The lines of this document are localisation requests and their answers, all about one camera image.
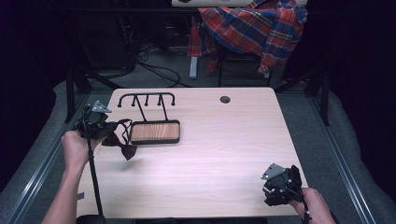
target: hand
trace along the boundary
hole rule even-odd
[[[94,150],[104,139],[91,140],[91,147]],[[64,146],[64,160],[66,170],[76,169],[82,171],[88,162],[87,139],[81,137],[78,131],[69,131],[62,136]]]
[[[308,205],[310,216],[312,219],[309,221],[310,224],[317,223],[335,223],[332,219],[329,206],[324,201],[323,196],[316,189],[303,189],[304,199]],[[296,201],[290,201],[289,204],[296,210],[298,215],[304,219],[304,204]]]

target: table top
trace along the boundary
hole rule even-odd
[[[172,92],[164,96],[167,117],[180,121],[176,144],[138,146],[129,161],[118,147],[99,146],[96,173],[105,217],[270,217],[293,216],[288,205],[268,206],[261,175],[274,162],[303,169],[274,91],[270,88],[173,88],[115,90],[107,121],[141,121],[125,93]],[[228,104],[220,101],[230,99]],[[163,119],[158,97],[143,106],[147,120]],[[116,130],[120,136],[121,128]],[[97,214],[90,166],[78,193],[78,216]]]
[[[244,7],[249,5],[252,0],[190,0],[183,3],[178,0],[172,0],[173,7]],[[307,0],[296,0],[297,5],[305,6]]]

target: plaid fabric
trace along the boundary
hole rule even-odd
[[[199,8],[202,21],[192,23],[188,55],[211,55],[216,69],[215,42],[236,53],[261,57],[260,73],[286,62],[303,34],[307,11],[295,0],[254,0],[244,8]]]

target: wooden table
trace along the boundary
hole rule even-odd
[[[95,154],[102,205],[107,218],[270,217],[296,215],[288,205],[268,206],[261,175],[274,162],[304,172],[274,91],[269,88],[115,90],[107,121],[142,120],[124,93],[172,92],[163,97],[169,119],[180,121],[180,142],[139,146],[125,160],[118,147]],[[228,96],[224,104],[221,96]],[[148,120],[163,119],[158,98],[144,107]],[[97,214],[90,166],[79,189],[78,216]]]

